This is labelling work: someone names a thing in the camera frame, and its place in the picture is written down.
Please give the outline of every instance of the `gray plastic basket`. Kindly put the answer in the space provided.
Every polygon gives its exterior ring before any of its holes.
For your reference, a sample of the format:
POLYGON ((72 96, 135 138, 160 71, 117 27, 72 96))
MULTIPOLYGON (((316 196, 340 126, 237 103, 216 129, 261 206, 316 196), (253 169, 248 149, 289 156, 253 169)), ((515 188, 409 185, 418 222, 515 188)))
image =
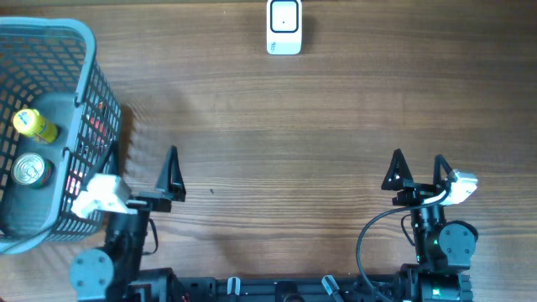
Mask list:
MULTIPOLYGON (((43 240, 78 241, 102 226, 100 211, 88 219, 70 212, 82 178, 119 138, 122 121, 95 55, 95 37, 81 22, 0 18, 0 251, 21 253, 43 240), (13 114, 25 107, 38 109, 59 126, 52 144, 14 131, 13 114), (54 165, 44 188, 11 180, 13 161, 27 152, 54 165)), ((117 159, 111 159, 103 173, 115 169, 117 159)))

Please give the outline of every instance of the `wire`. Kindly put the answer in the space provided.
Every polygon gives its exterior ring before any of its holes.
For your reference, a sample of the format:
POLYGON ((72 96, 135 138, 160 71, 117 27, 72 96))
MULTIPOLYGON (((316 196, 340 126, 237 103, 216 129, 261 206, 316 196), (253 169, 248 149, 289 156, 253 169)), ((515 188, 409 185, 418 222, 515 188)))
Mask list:
POLYGON ((414 242, 410 238, 409 234, 406 232, 406 228, 404 228, 404 218, 406 218, 408 216, 412 216, 412 214, 407 214, 407 215, 403 216, 403 218, 401 218, 401 229, 403 230, 403 233, 406 236, 406 238, 409 240, 410 245, 415 247, 416 245, 414 244, 414 242))
POLYGON ((143 252, 142 255, 148 256, 153 255, 154 253, 159 250, 159 235, 157 235, 157 226, 154 225, 154 221, 151 218, 149 219, 149 224, 151 225, 151 230, 153 230, 153 238, 154 238, 154 250, 152 252, 143 252))
POLYGON ((44 228, 43 230, 39 231, 38 233, 36 233, 36 234, 34 234, 32 236, 28 236, 28 237, 25 237, 23 239, 20 239, 19 241, 15 242, 14 244, 10 245, 9 247, 6 247, 2 251, 0 251, 0 255, 6 254, 9 251, 13 250, 14 248, 19 247, 19 246, 25 244, 26 242, 32 241, 35 238, 45 234, 46 232, 50 231, 53 226, 54 226, 54 223, 51 226, 48 226, 48 227, 44 228))
POLYGON ((368 228, 371 227, 373 225, 373 223, 377 222, 381 218, 386 217, 388 215, 392 215, 392 214, 399 213, 399 212, 402 212, 402 211, 413 211, 413 210, 419 210, 419 209, 423 209, 423 208, 430 207, 430 206, 438 206, 440 203, 442 203, 444 200, 446 200, 446 198, 447 198, 447 196, 449 196, 449 194, 450 194, 450 189, 446 188, 445 194, 439 200, 437 200, 435 202, 432 202, 430 204, 423 204, 423 205, 419 205, 419 206, 410 206, 410 207, 401 207, 401 208, 398 208, 398 209, 385 211, 384 213, 379 214, 378 216, 374 217, 362 229, 362 231, 360 232, 360 236, 358 236, 358 241, 356 243, 356 262, 358 264, 358 270, 360 271, 360 274, 362 275, 363 280, 369 286, 369 288, 371 289, 371 293, 373 295, 377 295, 378 297, 380 297, 382 300, 384 300, 386 302, 393 302, 385 294, 377 292, 377 290, 375 289, 375 287, 371 283, 371 280, 369 280, 368 276, 366 275, 365 270, 363 269, 362 260, 360 260, 360 247, 362 246, 362 240, 363 240, 364 236, 366 235, 366 231, 368 230, 368 228))

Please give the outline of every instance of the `white plastic object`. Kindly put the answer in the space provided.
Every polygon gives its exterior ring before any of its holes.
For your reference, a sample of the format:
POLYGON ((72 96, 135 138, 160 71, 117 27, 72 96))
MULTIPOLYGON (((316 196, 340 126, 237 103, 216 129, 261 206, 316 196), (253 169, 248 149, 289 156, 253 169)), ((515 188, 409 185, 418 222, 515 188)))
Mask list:
MULTIPOLYGON (((451 190, 449 196, 441 202, 443 206, 458 205, 466 200, 475 190, 477 190, 477 177, 474 174, 460 172, 453 169, 448 175, 447 180, 450 183, 451 190)), ((437 196, 424 200, 425 204, 430 204, 442 198, 445 191, 437 196)))
POLYGON ((271 55, 296 55, 302 48, 302 2, 267 1, 267 51, 271 55))
POLYGON ((87 218, 94 210, 137 214, 127 207, 131 188, 121 177, 111 174, 95 174, 73 202, 71 211, 80 218, 87 218))

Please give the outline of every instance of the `yellow can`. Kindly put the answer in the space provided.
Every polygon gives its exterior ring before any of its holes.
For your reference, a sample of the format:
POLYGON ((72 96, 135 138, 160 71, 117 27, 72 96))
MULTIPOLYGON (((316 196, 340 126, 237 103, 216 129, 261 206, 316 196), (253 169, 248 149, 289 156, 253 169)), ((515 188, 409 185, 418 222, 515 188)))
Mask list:
POLYGON ((58 128, 36 109, 23 109, 13 118, 17 131, 40 143, 52 143, 58 138, 58 128))

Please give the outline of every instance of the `wooden table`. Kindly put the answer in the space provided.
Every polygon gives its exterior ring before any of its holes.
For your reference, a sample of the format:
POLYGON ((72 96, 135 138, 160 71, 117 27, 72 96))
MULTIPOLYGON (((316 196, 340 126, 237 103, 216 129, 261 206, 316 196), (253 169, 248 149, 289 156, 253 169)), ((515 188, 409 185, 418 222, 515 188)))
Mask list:
MULTIPOLYGON (((266 53, 264 8, 1 11, 77 18, 93 29, 97 58, 123 104, 124 175, 135 190, 152 190, 177 145, 187 201, 154 215, 160 250, 143 268, 218 278, 355 274, 358 233, 393 208, 394 193, 380 184, 402 148, 418 181, 431 182, 436 154, 479 178, 467 202, 446 210, 480 232, 469 272, 476 300, 533 300, 535 6, 307 2, 296 56, 266 53)), ((415 261, 400 217, 368 233, 369 273, 415 261)), ((1 257, 1 295, 75 299, 70 261, 102 239, 1 257)))

